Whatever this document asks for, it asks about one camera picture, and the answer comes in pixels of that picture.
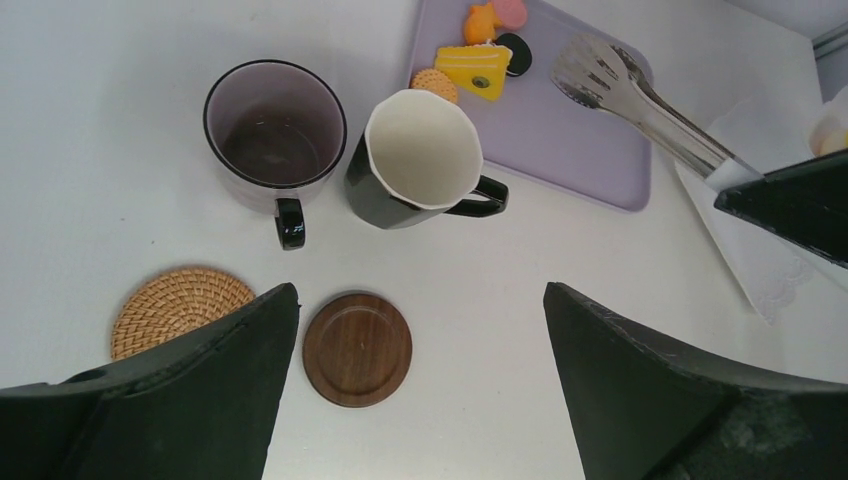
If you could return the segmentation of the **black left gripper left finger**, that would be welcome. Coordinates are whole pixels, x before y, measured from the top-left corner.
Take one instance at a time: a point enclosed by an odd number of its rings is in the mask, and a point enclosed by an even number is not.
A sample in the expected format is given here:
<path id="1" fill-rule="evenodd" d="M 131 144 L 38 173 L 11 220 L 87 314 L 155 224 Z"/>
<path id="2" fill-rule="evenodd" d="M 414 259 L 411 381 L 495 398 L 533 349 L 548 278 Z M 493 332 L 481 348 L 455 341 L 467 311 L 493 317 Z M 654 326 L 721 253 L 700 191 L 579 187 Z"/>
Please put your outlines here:
<path id="1" fill-rule="evenodd" d="M 1 392 L 5 479 L 259 479 L 299 326 L 294 285 L 59 384 Z"/>

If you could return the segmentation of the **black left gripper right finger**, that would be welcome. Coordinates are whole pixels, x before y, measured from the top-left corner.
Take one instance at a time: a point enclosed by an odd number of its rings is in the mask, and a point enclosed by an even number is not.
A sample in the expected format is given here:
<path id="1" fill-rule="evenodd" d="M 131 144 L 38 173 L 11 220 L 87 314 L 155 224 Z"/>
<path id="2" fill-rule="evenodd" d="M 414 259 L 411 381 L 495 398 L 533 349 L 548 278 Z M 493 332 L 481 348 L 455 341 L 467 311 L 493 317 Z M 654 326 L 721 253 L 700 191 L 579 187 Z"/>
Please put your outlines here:
<path id="1" fill-rule="evenodd" d="M 843 479 L 847 388 L 737 362 L 562 284 L 544 311 L 589 479 Z"/>

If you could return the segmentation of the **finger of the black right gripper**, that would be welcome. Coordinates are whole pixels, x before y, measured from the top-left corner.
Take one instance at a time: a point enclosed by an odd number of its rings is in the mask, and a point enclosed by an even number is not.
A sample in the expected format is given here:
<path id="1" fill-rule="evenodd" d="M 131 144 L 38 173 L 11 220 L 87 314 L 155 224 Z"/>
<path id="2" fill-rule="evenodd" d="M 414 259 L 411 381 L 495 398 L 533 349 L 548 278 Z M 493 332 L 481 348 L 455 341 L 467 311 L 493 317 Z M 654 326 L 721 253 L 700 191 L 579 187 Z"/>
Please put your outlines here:
<path id="1" fill-rule="evenodd" d="M 714 207 L 847 267 L 845 149 L 725 189 Z"/>

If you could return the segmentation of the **white three tier stand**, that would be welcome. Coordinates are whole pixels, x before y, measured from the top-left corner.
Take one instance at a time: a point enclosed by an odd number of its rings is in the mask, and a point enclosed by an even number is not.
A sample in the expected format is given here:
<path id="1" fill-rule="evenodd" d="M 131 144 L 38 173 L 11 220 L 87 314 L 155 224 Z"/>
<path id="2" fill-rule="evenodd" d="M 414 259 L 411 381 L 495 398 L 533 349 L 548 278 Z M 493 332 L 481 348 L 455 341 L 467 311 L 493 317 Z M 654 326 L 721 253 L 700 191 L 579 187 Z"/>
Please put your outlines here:
<path id="1" fill-rule="evenodd" d="M 766 98 L 752 97 L 709 133 L 763 173 L 713 191 L 677 173 L 753 310 L 774 322 L 816 283 L 847 303 L 847 92 L 825 103 L 807 130 Z"/>

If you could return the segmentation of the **dark wooden round coaster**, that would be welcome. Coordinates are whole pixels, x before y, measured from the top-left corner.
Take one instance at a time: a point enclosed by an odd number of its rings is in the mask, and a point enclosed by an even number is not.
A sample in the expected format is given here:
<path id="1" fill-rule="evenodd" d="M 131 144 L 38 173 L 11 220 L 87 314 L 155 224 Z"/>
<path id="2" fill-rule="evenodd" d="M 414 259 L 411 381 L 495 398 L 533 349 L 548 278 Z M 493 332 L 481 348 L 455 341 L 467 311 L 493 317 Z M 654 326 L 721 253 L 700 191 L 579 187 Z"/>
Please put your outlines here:
<path id="1" fill-rule="evenodd" d="M 412 335 L 387 299 L 350 291 L 313 316 L 303 339 L 306 376 L 324 399 L 346 408 L 376 405 L 394 394 L 411 366 Z"/>

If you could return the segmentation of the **steel white serving tongs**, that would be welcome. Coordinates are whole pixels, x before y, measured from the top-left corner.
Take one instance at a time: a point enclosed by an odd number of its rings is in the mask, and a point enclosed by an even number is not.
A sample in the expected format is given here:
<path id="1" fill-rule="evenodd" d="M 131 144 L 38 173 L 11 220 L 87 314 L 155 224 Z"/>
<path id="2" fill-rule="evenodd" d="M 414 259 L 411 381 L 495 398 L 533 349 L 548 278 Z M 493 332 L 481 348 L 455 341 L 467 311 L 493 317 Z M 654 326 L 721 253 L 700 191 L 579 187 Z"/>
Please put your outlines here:
<path id="1" fill-rule="evenodd" d="M 619 45 L 575 34 L 560 50 L 550 78 L 577 104 L 628 122 L 716 192 L 763 178 L 666 102 Z"/>

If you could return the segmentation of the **purple mug black handle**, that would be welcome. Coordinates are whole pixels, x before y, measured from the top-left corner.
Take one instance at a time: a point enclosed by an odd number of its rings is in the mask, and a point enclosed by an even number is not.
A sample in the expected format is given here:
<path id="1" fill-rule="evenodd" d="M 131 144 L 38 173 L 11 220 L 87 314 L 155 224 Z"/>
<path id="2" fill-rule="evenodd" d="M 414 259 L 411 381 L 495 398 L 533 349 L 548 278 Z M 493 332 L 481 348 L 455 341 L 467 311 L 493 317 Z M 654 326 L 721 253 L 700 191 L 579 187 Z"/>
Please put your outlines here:
<path id="1" fill-rule="evenodd" d="M 202 124 L 224 186 L 274 217 L 284 250 L 302 248 L 303 205 L 320 192 L 347 144 L 346 114 L 330 85 L 296 63 L 248 61 L 210 88 Z"/>

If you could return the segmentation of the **black mug white inside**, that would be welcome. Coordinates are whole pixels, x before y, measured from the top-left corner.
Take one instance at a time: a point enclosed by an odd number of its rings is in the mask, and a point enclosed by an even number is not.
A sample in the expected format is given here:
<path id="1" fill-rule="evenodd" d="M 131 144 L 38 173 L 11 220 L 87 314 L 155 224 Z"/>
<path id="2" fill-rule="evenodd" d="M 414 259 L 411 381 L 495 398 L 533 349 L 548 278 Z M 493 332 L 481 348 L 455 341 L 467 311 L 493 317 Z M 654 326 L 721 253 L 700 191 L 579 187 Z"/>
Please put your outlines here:
<path id="1" fill-rule="evenodd" d="M 400 90 L 373 109 L 344 186 L 352 211 L 384 229 L 440 214 L 502 213 L 508 187 L 482 173 L 477 129 L 457 105 L 419 89 Z"/>

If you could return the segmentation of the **yellow cheese cake wedge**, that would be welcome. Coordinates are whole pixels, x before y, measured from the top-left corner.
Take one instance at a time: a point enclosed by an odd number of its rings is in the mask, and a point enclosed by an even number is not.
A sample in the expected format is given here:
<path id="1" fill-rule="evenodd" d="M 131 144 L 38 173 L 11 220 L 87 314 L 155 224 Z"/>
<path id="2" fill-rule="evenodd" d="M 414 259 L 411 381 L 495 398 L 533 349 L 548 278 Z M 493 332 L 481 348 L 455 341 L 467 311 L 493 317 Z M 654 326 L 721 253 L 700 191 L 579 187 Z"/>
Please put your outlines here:
<path id="1" fill-rule="evenodd" d="M 441 47 L 434 68 L 455 85 L 487 101 L 497 101 L 503 92 L 512 51 L 495 44 Z"/>

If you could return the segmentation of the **white chocolate drizzled donut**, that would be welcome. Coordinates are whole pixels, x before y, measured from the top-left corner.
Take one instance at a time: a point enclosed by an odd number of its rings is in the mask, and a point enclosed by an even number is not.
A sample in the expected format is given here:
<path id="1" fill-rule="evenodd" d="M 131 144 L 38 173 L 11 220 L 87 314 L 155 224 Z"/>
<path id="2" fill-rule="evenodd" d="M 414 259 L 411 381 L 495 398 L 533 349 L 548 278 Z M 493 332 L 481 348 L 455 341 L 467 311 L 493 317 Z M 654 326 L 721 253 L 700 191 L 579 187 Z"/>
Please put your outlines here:
<path id="1" fill-rule="evenodd" d="M 847 126 L 834 117 L 820 120 L 812 129 L 808 145 L 815 157 L 826 156 L 847 148 Z"/>

